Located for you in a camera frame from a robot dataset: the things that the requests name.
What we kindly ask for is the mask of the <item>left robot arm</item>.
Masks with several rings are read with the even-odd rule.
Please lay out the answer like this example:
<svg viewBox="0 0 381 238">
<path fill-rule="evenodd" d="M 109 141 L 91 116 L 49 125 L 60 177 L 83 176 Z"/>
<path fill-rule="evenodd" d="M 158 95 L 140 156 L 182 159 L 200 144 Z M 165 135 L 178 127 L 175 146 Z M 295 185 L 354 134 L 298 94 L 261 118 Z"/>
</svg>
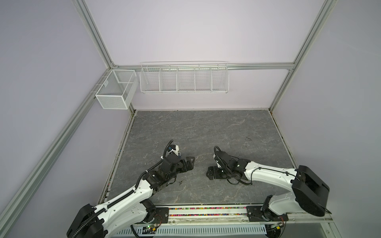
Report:
<svg viewBox="0 0 381 238">
<path fill-rule="evenodd" d="M 194 168 L 195 157 L 181 157 L 179 147 L 169 141 L 158 163 L 140 174 L 135 185 L 111 200 L 77 213 L 69 227 L 68 238 L 111 238 L 136 223 L 155 219 L 156 206 L 150 198 L 175 182 L 180 173 Z"/>
</svg>

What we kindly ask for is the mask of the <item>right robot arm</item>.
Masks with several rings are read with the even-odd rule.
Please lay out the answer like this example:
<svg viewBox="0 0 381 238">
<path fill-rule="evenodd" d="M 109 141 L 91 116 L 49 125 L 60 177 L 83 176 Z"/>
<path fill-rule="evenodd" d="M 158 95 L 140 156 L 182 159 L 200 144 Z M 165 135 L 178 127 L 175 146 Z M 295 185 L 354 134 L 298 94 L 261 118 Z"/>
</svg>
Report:
<svg viewBox="0 0 381 238">
<path fill-rule="evenodd" d="M 287 190 L 282 195 L 269 195 L 261 207 L 262 217 L 272 217 L 291 212 L 305 211 L 313 216 L 323 217 L 327 209 L 329 186 L 309 167 L 278 168 L 241 159 L 215 146 L 215 166 L 206 173 L 210 180 L 224 179 L 231 185 L 252 185 L 255 181 L 271 184 Z"/>
</svg>

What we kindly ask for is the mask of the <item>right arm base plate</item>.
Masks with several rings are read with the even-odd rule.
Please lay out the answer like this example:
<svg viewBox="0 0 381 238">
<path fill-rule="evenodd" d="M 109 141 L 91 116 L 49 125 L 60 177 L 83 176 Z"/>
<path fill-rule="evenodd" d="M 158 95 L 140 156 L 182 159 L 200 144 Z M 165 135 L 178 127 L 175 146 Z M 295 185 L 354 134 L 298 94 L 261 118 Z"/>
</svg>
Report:
<svg viewBox="0 0 381 238">
<path fill-rule="evenodd" d="M 289 218 L 287 214 L 277 215 L 266 209 L 262 211 L 262 206 L 246 206 L 247 216 L 250 222 L 287 222 Z"/>
</svg>

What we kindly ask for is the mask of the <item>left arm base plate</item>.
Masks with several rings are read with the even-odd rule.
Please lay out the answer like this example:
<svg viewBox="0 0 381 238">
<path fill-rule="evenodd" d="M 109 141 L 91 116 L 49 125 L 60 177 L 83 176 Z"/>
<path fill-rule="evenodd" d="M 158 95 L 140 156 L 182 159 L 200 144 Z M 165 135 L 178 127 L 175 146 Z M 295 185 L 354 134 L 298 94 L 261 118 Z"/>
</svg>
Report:
<svg viewBox="0 0 381 238">
<path fill-rule="evenodd" d="M 145 224 L 167 224 L 169 220 L 169 208 L 157 207 L 155 211 L 148 212 L 141 223 Z"/>
</svg>

